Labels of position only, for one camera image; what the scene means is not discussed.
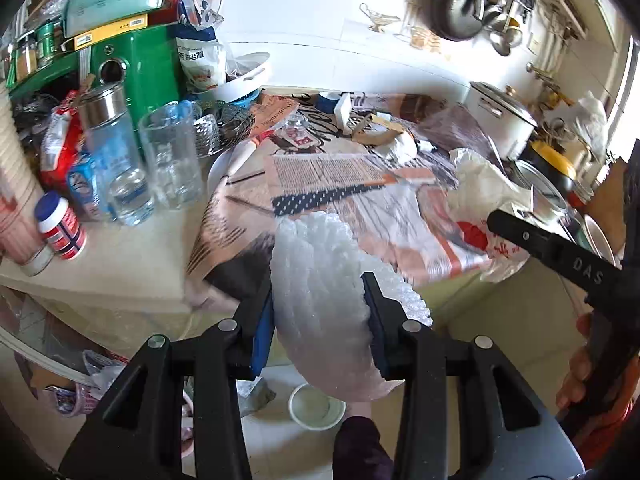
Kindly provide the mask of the person's right hand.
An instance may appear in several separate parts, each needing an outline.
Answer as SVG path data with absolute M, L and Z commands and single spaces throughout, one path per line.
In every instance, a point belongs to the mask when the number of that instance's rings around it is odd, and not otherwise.
M 555 395 L 555 405 L 566 410 L 570 404 L 582 400 L 586 393 L 585 382 L 592 370 L 592 363 L 587 346 L 578 348 L 570 358 L 570 367 L 565 375 L 559 391 Z

